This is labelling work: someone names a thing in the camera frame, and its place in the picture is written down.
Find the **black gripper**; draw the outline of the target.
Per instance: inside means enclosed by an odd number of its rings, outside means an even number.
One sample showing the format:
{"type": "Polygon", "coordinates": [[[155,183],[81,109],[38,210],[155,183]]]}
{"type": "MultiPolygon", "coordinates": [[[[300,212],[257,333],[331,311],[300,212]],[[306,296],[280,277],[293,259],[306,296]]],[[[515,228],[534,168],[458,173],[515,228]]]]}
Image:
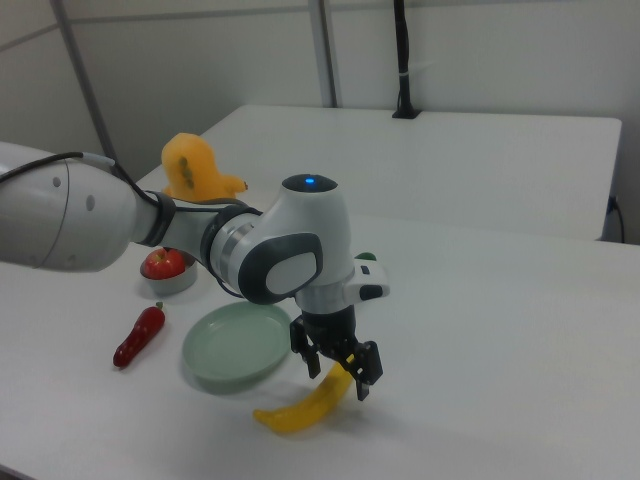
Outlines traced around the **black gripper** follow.
{"type": "Polygon", "coordinates": [[[346,356],[343,367],[356,384],[356,396],[364,401],[370,388],[382,377],[383,367],[374,341],[358,342],[353,306],[329,314],[303,311],[289,326],[290,348],[301,356],[308,376],[321,372],[318,352],[324,356],[346,356]]]}

